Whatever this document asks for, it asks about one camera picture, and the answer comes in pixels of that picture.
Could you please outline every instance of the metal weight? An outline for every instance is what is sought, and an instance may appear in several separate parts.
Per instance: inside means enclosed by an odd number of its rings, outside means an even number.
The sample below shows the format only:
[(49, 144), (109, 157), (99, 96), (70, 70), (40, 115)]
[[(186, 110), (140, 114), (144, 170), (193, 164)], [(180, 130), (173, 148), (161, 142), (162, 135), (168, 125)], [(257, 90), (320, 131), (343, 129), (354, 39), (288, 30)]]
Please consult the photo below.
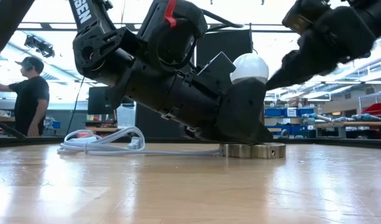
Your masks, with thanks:
[(241, 159), (281, 159), (286, 157), (286, 145), (263, 143), (257, 145), (221, 144), (220, 154), (224, 157)]

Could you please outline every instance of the white ball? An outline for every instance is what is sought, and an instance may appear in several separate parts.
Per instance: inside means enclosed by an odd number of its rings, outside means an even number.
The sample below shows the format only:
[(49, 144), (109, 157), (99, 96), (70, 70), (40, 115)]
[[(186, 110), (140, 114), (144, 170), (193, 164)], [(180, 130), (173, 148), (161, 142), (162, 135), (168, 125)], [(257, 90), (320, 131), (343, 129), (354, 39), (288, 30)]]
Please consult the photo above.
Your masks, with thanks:
[(269, 68), (258, 54), (243, 54), (236, 58), (233, 64), (236, 66), (236, 69), (229, 75), (232, 84), (250, 77), (257, 78), (263, 83), (268, 81), (268, 76), (270, 75)]

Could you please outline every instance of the wooden platform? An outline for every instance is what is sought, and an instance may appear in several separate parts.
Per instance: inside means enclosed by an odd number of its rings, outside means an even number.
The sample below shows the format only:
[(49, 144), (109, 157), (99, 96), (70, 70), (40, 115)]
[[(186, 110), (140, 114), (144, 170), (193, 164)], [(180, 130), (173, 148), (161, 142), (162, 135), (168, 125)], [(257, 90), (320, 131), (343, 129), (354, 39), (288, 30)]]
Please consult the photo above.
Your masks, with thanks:
[(378, 149), (292, 145), (286, 159), (248, 160), (56, 148), (0, 149), (0, 223), (381, 223)]

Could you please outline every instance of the fluorescent light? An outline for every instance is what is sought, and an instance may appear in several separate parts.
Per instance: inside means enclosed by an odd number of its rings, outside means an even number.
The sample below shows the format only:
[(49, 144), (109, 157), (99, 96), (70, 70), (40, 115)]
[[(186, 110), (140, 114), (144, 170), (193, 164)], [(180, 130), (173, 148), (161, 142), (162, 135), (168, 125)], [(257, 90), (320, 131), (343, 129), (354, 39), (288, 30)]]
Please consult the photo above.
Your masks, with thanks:
[(274, 89), (274, 90), (269, 90), (267, 91), (266, 93), (274, 93), (274, 94), (282, 94), (282, 93), (286, 93), (288, 90), (284, 90), (282, 88), (277, 88), (277, 89)]
[(362, 82), (367, 82), (367, 81), (375, 80), (375, 79), (378, 79), (378, 78), (381, 78), (381, 71), (380, 72), (368, 73), (368, 75), (360, 78), (359, 80), (362, 81)]
[(335, 93), (340, 93), (344, 90), (348, 90), (349, 88), (351, 88), (352, 86), (345, 86), (345, 87), (342, 87), (342, 88), (338, 88), (336, 90), (333, 90), (331, 92), (329, 92), (329, 94), (335, 94)]
[(325, 82), (325, 81), (306, 81), (305, 83), (307, 83), (307, 84), (320, 84), (322, 82)]
[(367, 81), (365, 84), (371, 84), (371, 85), (381, 85), (381, 81)]
[(328, 94), (328, 92), (314, 92), (314, 93), (309, 93), (303, 96), (303, 98), (315, 98), (315, 97), (320, 97), (326, 94)]
[(16, 98), (12, 98), (12, 97), (0, 97), (0, 100), (16, 100)]
[(362, 65), (359, 65), (359, 66), (356, 66), (352, 69), (349, 69), (349, 70), (345, 70), (337, 75), (333, 75), (333, 76), (330, 76), (328, 78), (330, 78), (332, 81), (335, 81), (335, 80), (339, 80), (341, 78), (344, 78), (354, 72), (358, 72), (359, 70), (361, 69), (365, 69), (365, 68), (368, 68), (372, 65), (376, 65), (376, 64), (381, 64), (381, 61), (379, 61), (381, 59), (381, 55), (379, 57), (371, 57), (369, 58), (370, 60), (368, 60), (366, 63), (363, 63)]
[(298, 92), (298, 93), (287, 93), (285, 95), (280, 96), (281, 99), (288, 99), (288, 98), (293, 98), (297, 97), (304, 94), (304, 92)]
[(329, 81), (326, 84), (345, 84), (345, 85), (358, 85), (361, 82), (353, 82), (353, 81)]
[(76, 24), (49, 24), (53, 29), (77, 29)]
[(308, 99), (308, 102), (327, 102), (329, 99)]
[(18, 25), (20, 29), (42, 29), (41, 24), (32, 22), (23, 22)]

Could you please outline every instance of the coiled cable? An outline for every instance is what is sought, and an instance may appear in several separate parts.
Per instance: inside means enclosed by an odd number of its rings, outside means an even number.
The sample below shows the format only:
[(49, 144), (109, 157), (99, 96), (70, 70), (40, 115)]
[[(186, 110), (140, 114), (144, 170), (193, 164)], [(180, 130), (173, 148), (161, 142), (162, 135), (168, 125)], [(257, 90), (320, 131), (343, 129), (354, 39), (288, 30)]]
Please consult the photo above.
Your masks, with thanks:
[[(86, 136), (71, 139), (79, 133), (87, 133)], [(139, 137), (132, 137), (131, 143), (126, 147), (109, 145), (109, 143), (129, 134), (135, 134)], [(137, 127), (127, 127), (107, 137), (94, 135), (90, 130), (78, 130), (68, 134), (64, 142), (60, 144), (57, 150), (59, 154), (73, 154), (84, 152), (93, 156), (122, 156), (129, 154), (165, 154), (181, 156), (206, 156), (219, 152), (219, 150), (209, 151), (147, 151), (145, 150), (145, 138)]]

